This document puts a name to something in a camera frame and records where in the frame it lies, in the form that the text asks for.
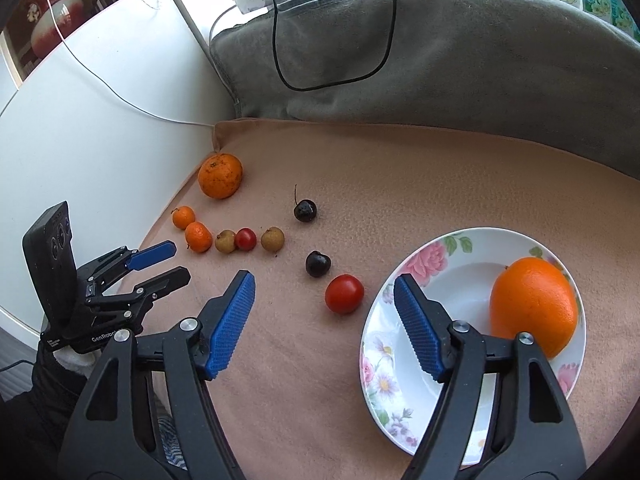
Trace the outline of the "black sleeve left forearm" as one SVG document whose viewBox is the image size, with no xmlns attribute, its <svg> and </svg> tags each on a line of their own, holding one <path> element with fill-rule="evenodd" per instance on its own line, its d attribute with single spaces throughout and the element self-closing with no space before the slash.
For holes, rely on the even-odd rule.
<svg viewBox="0 0 640 480">
<path fill-rule="evenodd" d="M 1 477 L 55 479 L 58 454 L 87 378 L 39 346 L 32 388 L 1 403 Z"/>
</svg>

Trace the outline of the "left white gloved hand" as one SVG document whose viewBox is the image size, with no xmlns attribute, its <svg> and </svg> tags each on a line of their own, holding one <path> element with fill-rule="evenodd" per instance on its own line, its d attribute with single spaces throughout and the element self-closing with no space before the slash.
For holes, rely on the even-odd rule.
<svg viewBox="0 0 640 480">
<path fill-rule="evenodd" d="M 70 347 L 65 347 L 53 352 L 53 356 L 56 359 L 56 362 L 66 370 L 78 375 L 89 377 L 92 374 L 101 353 L 99 351 L 95 351 L 80 354 Z"/>
</svg>

